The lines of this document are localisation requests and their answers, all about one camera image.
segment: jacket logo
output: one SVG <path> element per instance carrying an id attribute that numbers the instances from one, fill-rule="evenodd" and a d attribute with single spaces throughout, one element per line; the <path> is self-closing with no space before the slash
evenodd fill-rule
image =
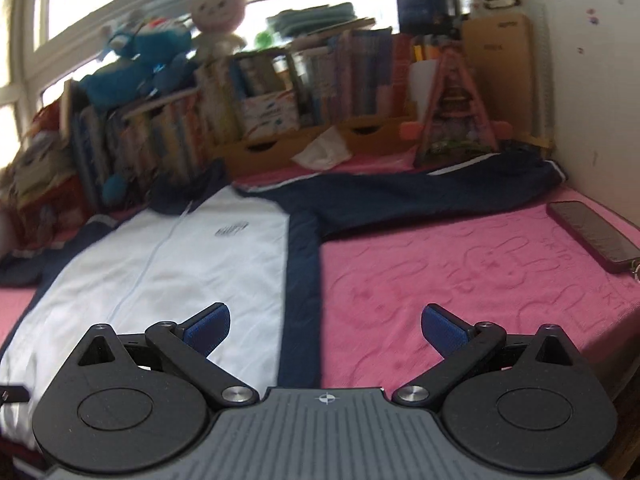
<path id="1" fill-rule="evenodd" d="M 246 229 L 249 226 L 249 222 L 238 222 L 237 224 L 221 227 L 216 231 L 216 236 L 234 236 L 240 231 Z"/>

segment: tissue box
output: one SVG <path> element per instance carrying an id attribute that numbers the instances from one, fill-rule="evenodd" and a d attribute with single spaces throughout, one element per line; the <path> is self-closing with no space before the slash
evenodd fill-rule
<path id="1" fill-rule="evenodd" d="M 242 101 L 244 138 L 259 139 L 300 129 L 298 105 L 293 90 L 272 92 Z"/>

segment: phone case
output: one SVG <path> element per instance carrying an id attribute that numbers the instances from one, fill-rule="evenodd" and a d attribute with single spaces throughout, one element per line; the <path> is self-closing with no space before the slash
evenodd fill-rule
<path id="1" fill-rule="evenodd" d="M 550 202 L 546 212 L 607 272 L 629 272 L 633 261 L 640 262 L 640 249 L 582 202 Z"/>

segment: blue pom-pom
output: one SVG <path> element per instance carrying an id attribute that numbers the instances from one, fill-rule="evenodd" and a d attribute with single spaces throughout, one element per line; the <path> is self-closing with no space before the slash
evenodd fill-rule
<path id="1" fill-rule="evenodd" d="M 120 205 L 126 194 L 126 181 L 118 174 L 111 175 L 102 186 L 102 203 L 107 207 Z"/>

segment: gray ribbed plate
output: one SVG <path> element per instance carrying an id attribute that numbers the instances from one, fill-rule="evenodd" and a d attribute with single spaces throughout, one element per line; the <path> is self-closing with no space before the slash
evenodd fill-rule
<path id="1" fill-rule="evenodd" d="M 52 480 L 82 478 L 60 469 Z M 187 456 L 139 480 L 506 480 L 475 462 L 425 410 L 395 406 L 379 389 L 274 388 L 257 406 L 226 410 Z M 603 480 L 591 467 L 568 476 Z"/>

